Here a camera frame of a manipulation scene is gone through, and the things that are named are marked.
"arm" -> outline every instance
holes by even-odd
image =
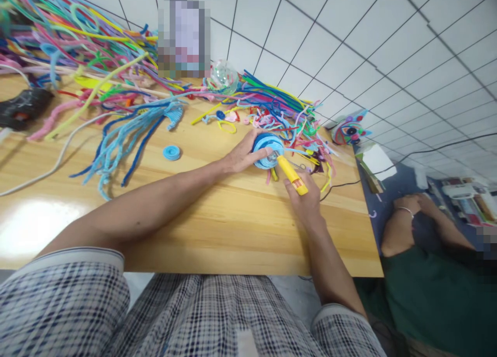
[[[298,195],[289,180],[284,182],[292,207],[308,235],[311,274],[321,304],[338,303],[366,317],[352,277],[319,211],[319,188],[308,173],[297,172],[309,189],[306,195]]]
[[[267,157],[271,148],[251,153],[254,140],[261,132],[249,132],[221,160],[139,187],[105,203],[72,222],[38,256],[78,246],[120,250],[132,241],[155,233],[213,184]]]
[[[444,245],[475,250],[475,247],[457,229],[454,222],[440,211],[429,197],[424,194],[418,194],[417,196],[419,198],[421,212],[435,220],[437,233]]]
[[[414,246],[413,217],[409,211],[416,215],[420,210],[417,196],[397,199],[393,202],[393,207],[392,217],[387,221],[383,232],[381,248],[385,257],[395,256]]]

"clear plastic ball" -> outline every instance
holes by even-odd
[[[238,73],[224,59],[215,62],[211,68],[209,89],[217,93],[231,96],[238,88]]]

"person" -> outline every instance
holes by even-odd
[[[216,182],[267,157],[249,132],[224,158],[130,191],[77,219],[0,289],[4,355],[384,356],[319,212],[320,191],[285,185],[308,235],[322,308],[311,329],[266,276],[156,274],[126,314],[120,253]]]
[[[413,236],[419,212],[435,223],[442,249]],[[368,311],[403,335],[455,355],[497,354],[497,277],[425,194],[394,201],[381,243],[383,279],[355,279]]]

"colorful mask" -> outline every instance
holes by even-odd
[[[367,110],[356,111],[331,129],[331,138],[338,145],[358,145],[361,138],[372,134],[361,126],[361,121],[368,113]]]

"bracelet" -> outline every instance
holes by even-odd
[[[400,209],[403,209],[403,210],[406,210],[407,212],[409,212],[411,214],[411,217],[414,220],[414,215],[413,215],[413,213],[411,212],[410,209],[408,209],[407,207],[397,207],[397,210],[400,210]]]

